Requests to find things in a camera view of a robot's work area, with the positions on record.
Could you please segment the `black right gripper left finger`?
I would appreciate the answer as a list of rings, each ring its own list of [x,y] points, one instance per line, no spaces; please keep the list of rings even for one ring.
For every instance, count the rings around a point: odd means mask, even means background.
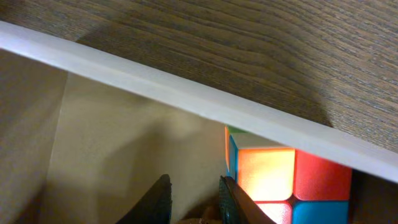
[[[172,184],[164,174],[116,224],[170,224],[171,216]]]

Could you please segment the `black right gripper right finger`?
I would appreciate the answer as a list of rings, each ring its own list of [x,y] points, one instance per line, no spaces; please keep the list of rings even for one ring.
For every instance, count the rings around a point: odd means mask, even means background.
[[[275,224],[229,176],[220,177],[219,205],[223,224]]]

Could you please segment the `multicolour puzzle cube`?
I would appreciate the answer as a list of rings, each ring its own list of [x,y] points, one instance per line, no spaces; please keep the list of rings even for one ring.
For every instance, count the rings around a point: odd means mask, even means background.
[[[275,223],[347,224],[352,170],[225,126],[227,175]]]

